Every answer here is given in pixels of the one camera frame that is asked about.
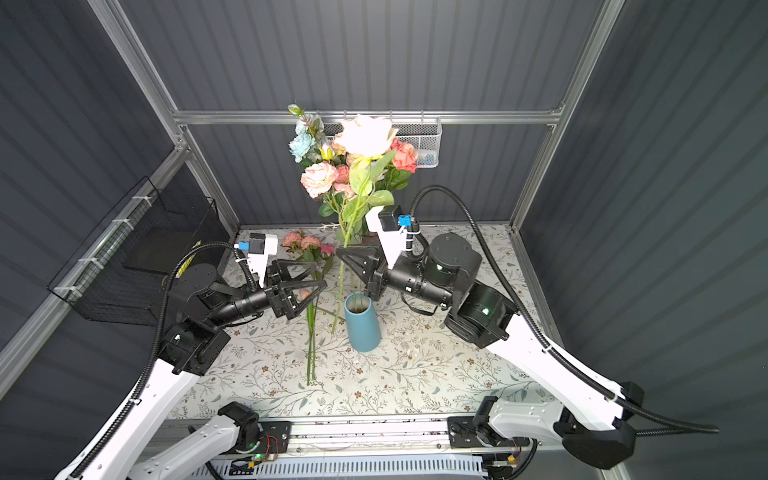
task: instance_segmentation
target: white rose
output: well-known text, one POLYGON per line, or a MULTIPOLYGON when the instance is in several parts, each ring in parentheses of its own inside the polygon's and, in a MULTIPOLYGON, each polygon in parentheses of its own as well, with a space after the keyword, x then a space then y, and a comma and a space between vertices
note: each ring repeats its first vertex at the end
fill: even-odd
POLYGON ((336 143, 348 153, 375 157, 384 154, 397 135, 388 118, 372 118, 358 115, 354 120, 343 121, 344 132, 336 135, 336 143))

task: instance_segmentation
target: black wire basket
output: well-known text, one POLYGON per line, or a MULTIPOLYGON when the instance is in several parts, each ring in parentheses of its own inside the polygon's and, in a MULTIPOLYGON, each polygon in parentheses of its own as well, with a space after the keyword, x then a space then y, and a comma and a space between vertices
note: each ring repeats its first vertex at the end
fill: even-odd
MULTIPOLYGON (((48 284, 85 319, 157 324, 164 282, 179 259, 199 243, 229 239, 215 201, 202 194, 152 190, 138 200, 125 218, 112 220, 108 235, 84 257, 68 263, 73 270, 65 273, 66 266, 48 284)), ((199 252, 181 272, 197 263, 218 266, 222 255, 199 252)))

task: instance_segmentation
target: blue flower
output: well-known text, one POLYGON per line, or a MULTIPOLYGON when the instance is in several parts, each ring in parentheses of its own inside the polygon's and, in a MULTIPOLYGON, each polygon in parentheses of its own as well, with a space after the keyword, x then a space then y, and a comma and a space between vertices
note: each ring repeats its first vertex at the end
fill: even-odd
POLYGON ((306 122, 303 118, 300 118, 296 121, 296 135, 301 135, 306 133, 306 122))
POLYGON ((290 141, 288 148, 290 153, 296 158, 296 163, 299 163, 306 155, 306 152, 310 151, 310 147, 315 143, 315 139, 310 134, 298 134, 296 138, 290 141))

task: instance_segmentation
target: vent grille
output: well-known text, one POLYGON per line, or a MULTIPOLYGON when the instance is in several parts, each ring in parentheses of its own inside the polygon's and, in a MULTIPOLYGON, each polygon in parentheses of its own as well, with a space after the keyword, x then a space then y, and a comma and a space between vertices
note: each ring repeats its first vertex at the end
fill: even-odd
MULTIPOLYGON (((339 458, 279 458, 259 465, 250 474, 229 475, 232 460, 213 460, 211 464, 224 478, 343 478, 374 477, 377 475, 461 475, 482 478, 482 458, 473 455, 383 455, 378 457, 339 458)), ((205 465, 189 477, 190 480, 213 480, 205 465)))

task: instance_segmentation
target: pink rose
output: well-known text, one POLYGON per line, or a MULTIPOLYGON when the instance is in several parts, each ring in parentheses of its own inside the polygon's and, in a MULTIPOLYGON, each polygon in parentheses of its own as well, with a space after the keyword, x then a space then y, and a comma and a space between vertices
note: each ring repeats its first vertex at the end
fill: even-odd
POLYGON ((342 194, 345 198, 352 198, 355 196, 355 191, 350 184, 333 184, 333 188, 342 194))
POLYGON ((297 232, 288 233, 283 239, 283 247, 290 247, 294 243, 299 243, 300 241, 301 235, 299 235, 297 232))
POLYGON ((395 140, 392 141, 392 144, 389 145, 389 150, 397 150, 400 148, 400 145, 402 145, 402 142, 399 138, 395 137, 395 140))
POLYGON ((336 171, 339 173, 339 176, 336 177, 336 182, 338 184, 348 184, 349 183, 349 167, 346 165, 339 165, 336 167, 336 171))
POLYGON ((331 189, 331 185, 339 176, 336 167, 328 162, 310 165, 301 174, 301 184, 312 198, 317 198, 331 189))
POLYGON ((392 165, 400 170, 407 170, 412 174, 416 173, 416 160, 419 158, 419 152, 409 143, 402 143, 392 159, 392 165))
POLYGON ((310 247, 319 247, 320 245, 322 245, 320 240, 317 240, 315 237, 304 237, 301 239, 301 250, 306 250, 310 247))

